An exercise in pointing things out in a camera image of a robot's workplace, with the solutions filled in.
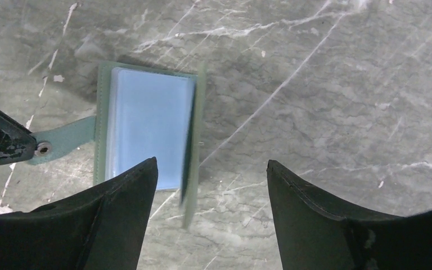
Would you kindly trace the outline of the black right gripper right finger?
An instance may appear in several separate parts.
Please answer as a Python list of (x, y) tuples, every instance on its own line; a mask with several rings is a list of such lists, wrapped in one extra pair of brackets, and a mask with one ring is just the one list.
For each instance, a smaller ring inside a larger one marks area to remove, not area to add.
[(399, 217), (343, 200), (270, 160), (283, 269), (432, 269), (432, 210)]

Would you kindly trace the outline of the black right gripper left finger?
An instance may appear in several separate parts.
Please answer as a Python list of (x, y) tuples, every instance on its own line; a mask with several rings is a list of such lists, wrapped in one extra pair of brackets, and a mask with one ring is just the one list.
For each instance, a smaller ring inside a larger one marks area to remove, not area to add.
[(0, 214), (0, 269), (136, 269), (157, 180), (152, 157), (28, 213)]

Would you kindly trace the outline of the mint green card holder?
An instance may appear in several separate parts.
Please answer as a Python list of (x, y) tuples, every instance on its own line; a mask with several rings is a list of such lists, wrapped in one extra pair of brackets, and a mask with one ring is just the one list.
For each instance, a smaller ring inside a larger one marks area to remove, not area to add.
[(182, 227), (195, 215), (207, 67), (196, 74), (104, 61), (97, 77), (96, 114), (34, 133), (30, 163), (59, 159), (94, 141), (93, 183), (157, 158), (158, 190), (179, 189)]

